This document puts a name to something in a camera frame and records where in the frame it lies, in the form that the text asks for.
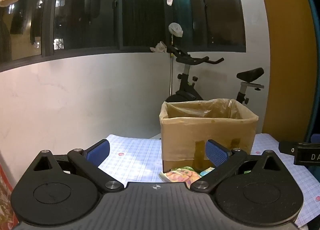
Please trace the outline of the floral pastel snack bag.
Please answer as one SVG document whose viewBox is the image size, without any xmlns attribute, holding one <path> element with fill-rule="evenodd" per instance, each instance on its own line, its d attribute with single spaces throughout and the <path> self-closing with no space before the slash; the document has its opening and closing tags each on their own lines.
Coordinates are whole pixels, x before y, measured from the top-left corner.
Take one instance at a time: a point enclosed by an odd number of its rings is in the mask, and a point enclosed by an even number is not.
<svg viewBox="0 0 320 230">
<path fill-rule="evenodd" d="M 166 173 L 160 172 L 158 176 L 163 182 L 185 182 L 188 188 L 191 187 L 192 183 L 202 177 L 199 173 L 197 173 L 195 170 L 193 170 L 193 168 L 189 166 L 172 169 L 171 171 Z"/>
</svg>

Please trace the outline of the blue plaid bed sheet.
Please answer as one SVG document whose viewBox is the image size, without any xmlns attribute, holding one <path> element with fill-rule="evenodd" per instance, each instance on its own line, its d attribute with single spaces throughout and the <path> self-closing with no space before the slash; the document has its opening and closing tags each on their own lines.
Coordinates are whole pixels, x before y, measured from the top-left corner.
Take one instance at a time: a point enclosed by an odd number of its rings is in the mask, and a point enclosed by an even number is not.
<svg viewBox="0 0 320 230">
<path fill-rule="evenodd" d="M 110 153 L 98 168 L 124 186 L 128 182 L 161 182 L 162 171 L 161 140 L 129 138 L 109 135 Z M 257 134 L 254 139 L 253 155 L 271 149 L 276 152 L 303 192 L 304 203 L 296 220 L 303 227 L 319 216 L 319 182 L 304 166 L 293 164 L 293 157 L 278 150 L 278 142 L 268 134 Z"/>
</svg>

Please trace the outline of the clear plastic box liner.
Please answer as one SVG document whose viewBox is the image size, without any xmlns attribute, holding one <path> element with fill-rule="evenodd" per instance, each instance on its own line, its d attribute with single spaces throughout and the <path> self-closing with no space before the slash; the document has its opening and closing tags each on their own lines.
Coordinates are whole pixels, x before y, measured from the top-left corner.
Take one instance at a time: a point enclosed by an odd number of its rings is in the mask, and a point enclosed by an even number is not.
<svg viewBox="0 0 320 230">
<path fill-rule="evenodd" d="M 164 102 L 159 114 L 164 118 L 231 118 L 259 120 L 259 116 L 235 99 L 212 99 L 208 101 Z"/>
</svg>

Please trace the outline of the brown cardboard box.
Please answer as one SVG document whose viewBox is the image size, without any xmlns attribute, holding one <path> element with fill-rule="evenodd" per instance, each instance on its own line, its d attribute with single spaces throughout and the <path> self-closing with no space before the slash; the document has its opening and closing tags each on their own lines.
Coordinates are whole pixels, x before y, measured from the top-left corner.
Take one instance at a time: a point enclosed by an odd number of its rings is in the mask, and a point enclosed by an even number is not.
<svg viewBox="0 0 320 230">
<path fill-rule="evenodd" d="M 214 140 L 228 150 L 250 153 L 258 121 L 231 118 L 164 118 L 161 125 L 163 171 L 190 166 L 202 171 L 212 165 L 205 144 Z"/>
</svg>

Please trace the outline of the red patterned item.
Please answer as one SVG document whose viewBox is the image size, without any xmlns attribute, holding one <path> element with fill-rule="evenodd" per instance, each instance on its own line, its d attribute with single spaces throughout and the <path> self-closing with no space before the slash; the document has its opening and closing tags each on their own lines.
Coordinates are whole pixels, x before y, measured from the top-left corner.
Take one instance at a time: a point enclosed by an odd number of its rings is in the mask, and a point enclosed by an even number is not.
<svg viewBox="0 0 320 230">
<path fill-rule="evenodd" d="M 1 230 L 12 230 L 18 224 L 10 202 L 13 188 L 2 167 L 0 173 L 0 227 Z"/>
</svg>

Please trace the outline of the metal pole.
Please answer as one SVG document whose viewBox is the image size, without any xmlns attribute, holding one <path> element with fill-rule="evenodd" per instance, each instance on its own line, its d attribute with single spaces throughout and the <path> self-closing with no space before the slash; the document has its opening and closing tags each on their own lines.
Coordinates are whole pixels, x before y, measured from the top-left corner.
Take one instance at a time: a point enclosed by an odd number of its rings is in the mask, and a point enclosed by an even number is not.
<svg viewBox="0 0 320 230">
<path fill-rule="evenodd" d="M 173 46 L 173 45 L 174 45 L 174 36 L 171 35 L 171 46 Z M 173 61 L 174 61 L 174 56 L 173 56 L 172 52 L 170 52 L 169 96 L 172 95 Z"/>
</svg>

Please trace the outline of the white rag on sill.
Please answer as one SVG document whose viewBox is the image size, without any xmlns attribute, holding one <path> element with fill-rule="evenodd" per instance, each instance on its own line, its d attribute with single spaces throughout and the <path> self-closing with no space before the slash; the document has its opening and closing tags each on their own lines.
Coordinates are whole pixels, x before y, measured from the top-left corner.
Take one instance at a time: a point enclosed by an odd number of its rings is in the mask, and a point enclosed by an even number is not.
<svg viewBox="0 0 320 230">
<path fill-rule="evenodd" d="M 160 41 L 155 47 L 150 47 L 153 53 L 167 53 L 167 46 Z"/>
</svg>

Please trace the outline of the white cloth on handlebar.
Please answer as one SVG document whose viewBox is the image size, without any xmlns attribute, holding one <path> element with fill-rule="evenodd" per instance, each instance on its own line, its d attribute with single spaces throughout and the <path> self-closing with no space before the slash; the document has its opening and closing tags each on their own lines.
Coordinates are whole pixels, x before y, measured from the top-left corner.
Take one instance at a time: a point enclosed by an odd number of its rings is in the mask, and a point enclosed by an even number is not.
<svg viewBox="0 0 320 230">
<path fill-rule="evenodd" d="M 183 29 L 178 23 L 170 23 L 168 30 L 175 37 L 183 37 Z"/>
</svg>

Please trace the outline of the dark window frame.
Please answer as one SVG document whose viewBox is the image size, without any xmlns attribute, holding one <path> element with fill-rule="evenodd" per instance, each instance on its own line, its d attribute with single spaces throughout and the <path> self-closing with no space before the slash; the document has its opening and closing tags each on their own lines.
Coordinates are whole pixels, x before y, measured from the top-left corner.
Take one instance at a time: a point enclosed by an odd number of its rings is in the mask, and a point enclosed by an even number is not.
<svg viewBox="0 0 320 230">
<path fill-rule="evenodd" d="M 187 52 L 244 53 L 241 0 L 18 0 L 1 7 L 1 70 L 61 58 L 147 53 L 171 43 Z"/>
</svg>

